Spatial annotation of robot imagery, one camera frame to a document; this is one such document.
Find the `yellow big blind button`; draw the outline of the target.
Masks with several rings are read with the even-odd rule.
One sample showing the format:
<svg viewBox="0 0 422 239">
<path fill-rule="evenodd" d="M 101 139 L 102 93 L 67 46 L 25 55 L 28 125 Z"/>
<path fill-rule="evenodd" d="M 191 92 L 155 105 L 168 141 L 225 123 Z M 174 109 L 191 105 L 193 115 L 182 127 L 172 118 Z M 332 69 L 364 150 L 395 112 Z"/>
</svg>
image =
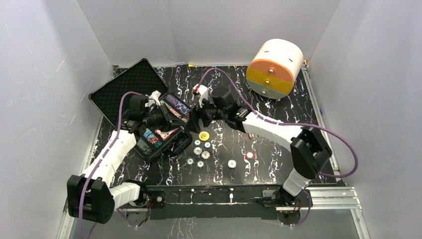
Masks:
<svg viewBox="0 0 422 239">
<path fill-rule="evenodd" d="M 201 141 L 208 141 L 210 138 L 210 134 L 207 131 L 201 131 L 199 133 L 199 140 Z"/>
</svg>

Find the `red playing card deck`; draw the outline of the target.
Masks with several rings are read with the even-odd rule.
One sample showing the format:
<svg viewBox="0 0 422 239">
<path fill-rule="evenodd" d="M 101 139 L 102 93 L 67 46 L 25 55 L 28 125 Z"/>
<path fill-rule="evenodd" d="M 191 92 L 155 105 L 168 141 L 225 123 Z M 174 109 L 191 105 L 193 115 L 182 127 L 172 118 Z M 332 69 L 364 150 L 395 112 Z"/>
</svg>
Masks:
<svg viewBox="0 0 422 239">
<path fill-rule="evenodd" d="M 173 129 L 170 131 L 161 131 L 159 129 L 155 130 L 155 133 L 160 136 L 160 138 L 162 140 L 167 140 L 170 136 L 172 136 L 175 132 L 177 131 L 177 129 Z"/>
</svg>

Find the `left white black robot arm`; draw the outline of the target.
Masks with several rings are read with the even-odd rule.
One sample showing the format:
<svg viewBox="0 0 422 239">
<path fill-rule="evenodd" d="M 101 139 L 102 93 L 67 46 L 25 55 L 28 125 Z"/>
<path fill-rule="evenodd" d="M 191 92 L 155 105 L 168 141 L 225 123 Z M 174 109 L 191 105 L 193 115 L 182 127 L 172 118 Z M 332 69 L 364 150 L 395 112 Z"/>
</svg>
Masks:
<svg viewBox="0 0 422 239">
<path fill-rule="evenodd" d="M 93 163 L 67 181 L 69 216 L 105 224 L 115 210 L 126 204 L 150 209 L 160 196 L 157 192 L 148 191 L 146 184 L 137 180 L 114 187 L 112 179 L 133 148 L 140 150 L 145 161 L 157 158 L 168 148 L 185 149 L 192 139 L 183 138 L 187 121 L 170 110 L 159 91 L 150 95 L 125 93 L 119 105 L 117 129 Z"/>
</svg>

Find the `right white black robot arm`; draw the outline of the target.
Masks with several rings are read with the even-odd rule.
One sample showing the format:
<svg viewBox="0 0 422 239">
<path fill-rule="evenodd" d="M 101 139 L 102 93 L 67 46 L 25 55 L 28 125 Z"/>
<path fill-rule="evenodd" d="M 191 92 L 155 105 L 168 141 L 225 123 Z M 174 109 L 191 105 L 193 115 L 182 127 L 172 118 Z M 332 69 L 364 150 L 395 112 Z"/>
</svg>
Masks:
<svg viewBox="0 0 422 239">
<path fill-rule="evenodd" d="M 257 200 L 262 205 L 293 206 L 309 182 L 317 178 L 320 170 L 332 156 L 332 150 L 316 125 L 289 125 L 254 112 L 238 104 L 231 92 L 216 88 L 208 100 L 208 88 L 195 85 L 198 103 L 189 111 L 186 129 L 199 133 L 216 120 L 224 121 L 230 128 L 266 138 L 287 149 L 292 157 L 293 169 L 278 192 Z"/>
</svg>

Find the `black poker set case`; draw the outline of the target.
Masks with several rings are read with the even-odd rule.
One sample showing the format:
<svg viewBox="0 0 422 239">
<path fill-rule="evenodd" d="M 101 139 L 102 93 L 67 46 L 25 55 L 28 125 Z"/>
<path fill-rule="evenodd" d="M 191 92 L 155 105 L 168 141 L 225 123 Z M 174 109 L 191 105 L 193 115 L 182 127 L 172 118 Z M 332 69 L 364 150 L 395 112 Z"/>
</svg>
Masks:
<svg viewBox="0 0 422 239">
<path fill-rule="evenodd" d="M 193 142 L 186 129 L 190 107 L 170 92 L 146 58 L 90 93 L 89 99 L 111 125 L 134 134 L 134 150 L 148 163 L 176 156 Z"/>
</svg>

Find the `orange blue chip row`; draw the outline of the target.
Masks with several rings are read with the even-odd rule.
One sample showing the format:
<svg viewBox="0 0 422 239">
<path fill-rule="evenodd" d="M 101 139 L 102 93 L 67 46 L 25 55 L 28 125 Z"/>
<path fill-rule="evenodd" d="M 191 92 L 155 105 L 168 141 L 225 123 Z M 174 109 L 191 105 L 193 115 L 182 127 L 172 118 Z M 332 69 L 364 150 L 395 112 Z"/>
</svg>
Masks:
<svg viewBox="0 0 422 239">
<path fill-rule="evenodd" d="M 178 119 L 185 121 L 186 119 L 180 114 L 178 113 L 175 109 L 173 109 L 172 107 L 168 108 L 168 110 Z"/>
</svg>

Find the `blue 50 chip top-left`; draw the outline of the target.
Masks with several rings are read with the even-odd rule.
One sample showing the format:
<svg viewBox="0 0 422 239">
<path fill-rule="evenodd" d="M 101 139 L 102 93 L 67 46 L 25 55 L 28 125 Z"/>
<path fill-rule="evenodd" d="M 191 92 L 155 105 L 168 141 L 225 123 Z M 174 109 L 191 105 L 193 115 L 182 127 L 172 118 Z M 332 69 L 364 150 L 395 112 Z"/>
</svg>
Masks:
<svg viewBox="0 0 422 239">
<path fill-rule="evenodd" d="M 199 139 L 197 139 L 197 140 L 194 140 L 194 141 L 193 141 L 193 145 L 194 145 L 195 147 L 200 147 L 200 146 L 201 146 L 201 144 L 202 144 L 202 142 L 201 142 Z"/>
</svg>

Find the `blue white chip row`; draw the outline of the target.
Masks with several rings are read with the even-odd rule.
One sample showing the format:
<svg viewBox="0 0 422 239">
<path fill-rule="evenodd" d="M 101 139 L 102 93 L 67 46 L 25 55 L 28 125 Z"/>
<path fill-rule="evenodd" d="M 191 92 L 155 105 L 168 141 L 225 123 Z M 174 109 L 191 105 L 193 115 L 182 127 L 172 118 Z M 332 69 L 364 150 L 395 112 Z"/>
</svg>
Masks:
<svg viewBox="0 0 422 239">
<path fill-rule="evenodd" d="M 190 108 L 188 106 L 186 106 L 183 102 L 181 102 L 180 100 L 178 100 L 175 96 L 173 95 L 167 95 L 166 96 L 166 100 L 173 105 L 180 113 L 187 115 L 190 111 Z"/>
</svg>

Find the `blue 50 chip top-right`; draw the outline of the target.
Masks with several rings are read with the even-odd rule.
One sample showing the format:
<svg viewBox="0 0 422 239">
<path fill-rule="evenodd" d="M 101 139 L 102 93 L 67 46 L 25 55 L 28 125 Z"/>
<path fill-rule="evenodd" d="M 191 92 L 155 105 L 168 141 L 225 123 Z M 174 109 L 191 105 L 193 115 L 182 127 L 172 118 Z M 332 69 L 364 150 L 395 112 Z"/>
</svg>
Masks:
<svg viewBox="0 0 422 239">
<path fill-rule="evenodd" d="M 210 142 L 204 142 L 204 149 L 211 149 L 212 144 Z"/>
</svg>

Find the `cyan chip row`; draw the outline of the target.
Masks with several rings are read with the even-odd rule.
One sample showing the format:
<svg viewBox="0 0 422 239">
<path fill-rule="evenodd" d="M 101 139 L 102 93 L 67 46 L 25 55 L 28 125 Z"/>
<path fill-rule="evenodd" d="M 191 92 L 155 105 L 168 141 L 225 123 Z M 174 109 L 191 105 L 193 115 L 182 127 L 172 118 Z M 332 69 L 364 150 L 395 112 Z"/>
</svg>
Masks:
<svg viewBox="0 0 422 239">
<path fill-rule="evenodd" d="M 162 141 L 148 128 L 145 129 L 143 137 L 155 148 L 159 148 L 162 145 Z"/>
</svg>

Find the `white 1 chip left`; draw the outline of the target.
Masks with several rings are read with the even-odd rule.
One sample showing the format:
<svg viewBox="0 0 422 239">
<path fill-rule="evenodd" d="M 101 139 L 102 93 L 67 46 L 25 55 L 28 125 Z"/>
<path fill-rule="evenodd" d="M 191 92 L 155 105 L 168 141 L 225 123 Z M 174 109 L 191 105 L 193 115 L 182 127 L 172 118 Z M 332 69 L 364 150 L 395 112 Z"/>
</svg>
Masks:
<svg viewBox="0 0 422 239">
<path fill-rule="evenodd" d="M 202 152 L 203 152 L 203 150 L 202 150 L 202 148 L 201 148 L 201 147 L 195 147 L 195 148 L 194 148 L 194 150 L 193 150 L 193 153 L 194 153 L 195 155 L 201 155 L 201 154 L 202 154 Z"/>
</svg>

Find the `white 1 chip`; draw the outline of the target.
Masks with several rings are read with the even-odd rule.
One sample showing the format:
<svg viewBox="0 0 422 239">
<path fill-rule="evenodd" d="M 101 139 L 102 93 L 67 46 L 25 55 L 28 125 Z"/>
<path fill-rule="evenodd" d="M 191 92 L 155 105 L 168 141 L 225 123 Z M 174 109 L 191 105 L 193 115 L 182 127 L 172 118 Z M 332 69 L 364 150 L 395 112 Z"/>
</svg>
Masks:
<svg viewBox="0 0 422 239">
<path fill-rule="evenodd" d="M 201 153 L 201 157 L 202 157 L 202 159 L 204 159 L 204 160 L 207 160 L 207 159 L 209 159 L 210 158 L 210 156 L 211 156 L 211 154 L 210 154 L 210 152 L 208 152 L 208 151 L 203 151 L 202 153 Z"/>
<path fill-rule="evenodd" d="M 202 154 L 202 152 L 203 152 L 203 150 L 202 150 L 202 148 L 201 148 L 201 147 L 195 147 L 195 148 L 194 148 L 194 150 L 193 150 L 193 153 L 194 153 L 195 155 L 201 155 L 201 154 Z"/>
</svg>

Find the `white 1 chip right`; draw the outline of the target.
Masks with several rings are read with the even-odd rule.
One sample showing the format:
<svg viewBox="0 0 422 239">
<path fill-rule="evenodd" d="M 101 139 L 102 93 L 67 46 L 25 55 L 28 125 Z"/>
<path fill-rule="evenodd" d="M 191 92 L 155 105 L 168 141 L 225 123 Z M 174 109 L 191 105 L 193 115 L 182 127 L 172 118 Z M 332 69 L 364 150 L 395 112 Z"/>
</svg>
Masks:
<svg viewBox="0 0 422 239">
<path fill-rule="evenodd" d="M 210 152 L 208 152 L 208 151 L 203 151 L 202 153 L 201 153 L 201 157 L 202 157 L 202 159 L 204 159 L 204 160 L 207 160 L 207 159 L 209 159 L 210 158 L 210 156 L 211 156 L 211 154 L 210 154 Z"/>
</svg>

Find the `blue 50 chip bottom-left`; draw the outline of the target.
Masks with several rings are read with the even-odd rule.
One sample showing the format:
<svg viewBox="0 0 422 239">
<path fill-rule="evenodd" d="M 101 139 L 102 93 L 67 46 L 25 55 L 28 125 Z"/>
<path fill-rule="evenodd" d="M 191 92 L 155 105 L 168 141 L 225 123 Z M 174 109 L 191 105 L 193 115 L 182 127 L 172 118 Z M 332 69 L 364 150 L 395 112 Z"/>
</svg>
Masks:
<svg viewBox="0 0 422 239">
<path fill-rule="evenodd" d="M 192 166 L 194 163 L 195 163 L 195 160 L 193 158 L 188 158 L 186 160 L 186 164 L 189 165 L 189 166 Z"/>
</svg>

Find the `blue 50 chip bottom-right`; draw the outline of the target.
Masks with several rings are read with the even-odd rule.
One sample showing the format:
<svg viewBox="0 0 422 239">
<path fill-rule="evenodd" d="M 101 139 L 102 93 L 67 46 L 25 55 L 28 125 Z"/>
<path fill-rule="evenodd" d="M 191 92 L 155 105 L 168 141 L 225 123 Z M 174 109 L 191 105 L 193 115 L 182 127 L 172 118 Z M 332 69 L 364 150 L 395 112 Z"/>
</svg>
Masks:
<svg viewBox="0 0 422 239">
<path fill-rule="evenodd" d="M 202 161 L 202 160 L 198 160 L 198 161 L 196 162 L 196 166 L 197 166 L 199 169 L 204 168 L 204 166 L 205 166 L 205 162 L 204 162 L 204 161 Z"/>
</svg>

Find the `white chip lone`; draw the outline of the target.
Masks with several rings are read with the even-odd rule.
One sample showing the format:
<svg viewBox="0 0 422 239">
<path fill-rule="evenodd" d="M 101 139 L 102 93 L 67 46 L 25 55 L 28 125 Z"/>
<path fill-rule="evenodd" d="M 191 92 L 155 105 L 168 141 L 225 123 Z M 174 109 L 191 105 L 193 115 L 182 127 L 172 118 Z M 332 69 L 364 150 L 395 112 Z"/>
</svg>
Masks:
<svg viewBox="0 0 422 239">
<path fill-rule="evenodd" d="M 228 166 L 228 168 L 230 168 L 230 169 L 234 169 L 234 168 L 236 168 L 236 161 L 235 160 L 233 160 L 233 159 L 231 159 L 231 160 L 229 160 L 228 162 L 227 162 L 227 166 Z"/>
</svg>

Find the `red poker chip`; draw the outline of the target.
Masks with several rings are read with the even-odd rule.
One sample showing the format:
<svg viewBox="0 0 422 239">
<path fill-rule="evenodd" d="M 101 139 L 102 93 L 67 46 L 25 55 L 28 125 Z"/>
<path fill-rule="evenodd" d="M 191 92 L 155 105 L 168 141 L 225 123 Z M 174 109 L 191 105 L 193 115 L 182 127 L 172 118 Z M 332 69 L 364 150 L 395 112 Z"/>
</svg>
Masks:
<svg viewBox="0 0 422 239">
<path fill-rule="evenodd" d="M 248 159 L 248 160 L 253 160 L 253 159 L 256 158 L 256 155 L 253 151 L 247 151 L 245 153 L 245 158 Z"/>
</svg>

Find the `round pastel drawer cabinet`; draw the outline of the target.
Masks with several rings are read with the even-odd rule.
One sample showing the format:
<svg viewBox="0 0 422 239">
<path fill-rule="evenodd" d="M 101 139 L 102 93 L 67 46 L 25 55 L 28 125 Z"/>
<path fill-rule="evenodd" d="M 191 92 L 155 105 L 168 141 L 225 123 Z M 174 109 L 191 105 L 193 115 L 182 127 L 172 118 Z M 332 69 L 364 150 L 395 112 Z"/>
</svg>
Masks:
<svg viewBox="0 0 422 239">
<path fill-rule="evenodd" d="M 267 40 L 247 67 L 246 82 L 257 94 L 280 100 L 292 91 L 303 61 L 303 53 L 294 43 Z"/>
</svg>

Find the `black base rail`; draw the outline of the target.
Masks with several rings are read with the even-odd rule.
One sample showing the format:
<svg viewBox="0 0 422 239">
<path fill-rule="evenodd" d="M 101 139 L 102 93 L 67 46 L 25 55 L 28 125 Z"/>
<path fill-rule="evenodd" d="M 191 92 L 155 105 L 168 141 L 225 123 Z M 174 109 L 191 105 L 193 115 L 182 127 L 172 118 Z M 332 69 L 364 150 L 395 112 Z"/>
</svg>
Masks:
<svg viewBox="0 0 422 239">
<path fill-rule="evenodd" d="M 138 202 L 124 205 L 139 223 L 141 213 L 152 220 L 173 218 L 260 218 L 297 223 L 314 205 L 308 189 L 291 197 L 280 185 L 235 186 L 149 186 L 143 187 Z"/>
</svg>

